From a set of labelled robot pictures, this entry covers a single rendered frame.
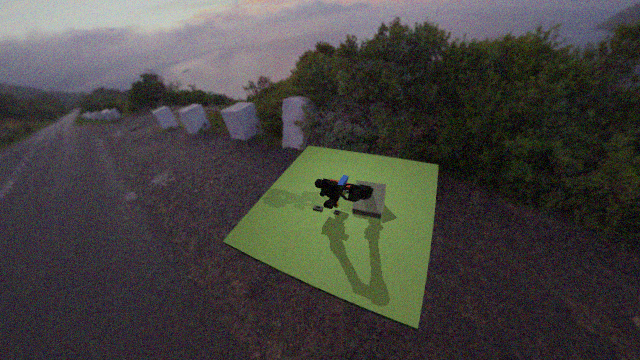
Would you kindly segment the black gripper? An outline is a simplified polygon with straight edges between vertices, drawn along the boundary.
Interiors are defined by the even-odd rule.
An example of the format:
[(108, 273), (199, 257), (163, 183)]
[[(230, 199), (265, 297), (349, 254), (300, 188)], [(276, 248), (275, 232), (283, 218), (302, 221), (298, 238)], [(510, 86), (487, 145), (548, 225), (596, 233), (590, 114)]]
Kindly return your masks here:
[(328, 194), (330, 199), (326, 200), (323, 205), (325, 208), (332, 209), (334, 206), (336, 206), (336, 203), (339, 200), (340, 195), (337, 195), (334, 192), (328, 192)]

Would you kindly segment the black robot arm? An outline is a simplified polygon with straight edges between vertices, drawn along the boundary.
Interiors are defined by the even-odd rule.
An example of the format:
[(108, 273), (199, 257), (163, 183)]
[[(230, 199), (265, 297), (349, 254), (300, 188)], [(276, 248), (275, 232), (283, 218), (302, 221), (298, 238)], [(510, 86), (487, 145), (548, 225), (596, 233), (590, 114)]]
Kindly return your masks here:
[[(350, 186), (348, 199), (342, 194), (343, 187)], [(353, 185), (353, 186), (352, 186)], [(367, 185), (354, 185), (354, 184), (345, 184), (338, 185), (336, 181), (330, 181), (328, 179), (317, 179), (315, 181), (315, 186), (317, 188), (321, 188), (320, 196), (323, 197), (327, 195), (329, 197), (328, 192), (334, 192), (337, 195), (340, 195), (342, 198), (348, 201), (357, 202), (360, 199), (368, 200), (371, 197), (373, 188)]]

